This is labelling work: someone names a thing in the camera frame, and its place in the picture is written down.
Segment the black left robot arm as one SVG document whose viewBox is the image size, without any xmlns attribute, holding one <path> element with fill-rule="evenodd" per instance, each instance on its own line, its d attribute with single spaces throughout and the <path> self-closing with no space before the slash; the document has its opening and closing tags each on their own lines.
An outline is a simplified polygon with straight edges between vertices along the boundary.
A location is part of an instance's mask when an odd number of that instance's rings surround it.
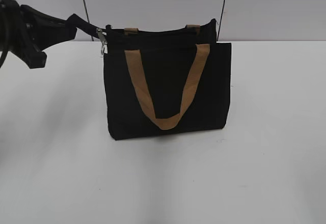
<svg viewBox="0 0 326 224">
<path fill-rule="evenodd" d="M 1 65 L 13 53 L 30 69 L 44 68 L 44 50 L 74 40 L 77 28 L 16 0 L 1 0 Z"/>
</svg>

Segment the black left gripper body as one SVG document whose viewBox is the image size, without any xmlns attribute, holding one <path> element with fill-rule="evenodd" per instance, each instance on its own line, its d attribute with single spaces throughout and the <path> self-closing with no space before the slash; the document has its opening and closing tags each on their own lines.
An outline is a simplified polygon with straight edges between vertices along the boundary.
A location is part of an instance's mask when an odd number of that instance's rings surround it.
<svg viewBox="0 0 326 224">
<path fill-rule="evenodd" d="M 15 0 L 1 0 L 1 63 L 9 52 L 20 58 L 21 44 L 32 42 L 21 17 L 21 6 Z"/>
</svg>

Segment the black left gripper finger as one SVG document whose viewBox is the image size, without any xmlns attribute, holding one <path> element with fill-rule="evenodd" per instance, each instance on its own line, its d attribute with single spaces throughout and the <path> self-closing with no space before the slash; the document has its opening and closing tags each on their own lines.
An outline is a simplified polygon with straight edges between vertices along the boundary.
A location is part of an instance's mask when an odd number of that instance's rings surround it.
<svg viewBox="0 0 326 224">
<path fill-rule="evenodd" d="M 20 59 L 30 68 L 44 68 L 47 55 L 33 42 L 21 44 Z"/>
<path fill-rule="evenodd" d="M 43 51 L 53 45 L 74 40 L 77 28 L 66 20 L 46 15 L 28 6 L 21 6 L 21 17 L 33 44 Z"/>
</svg>

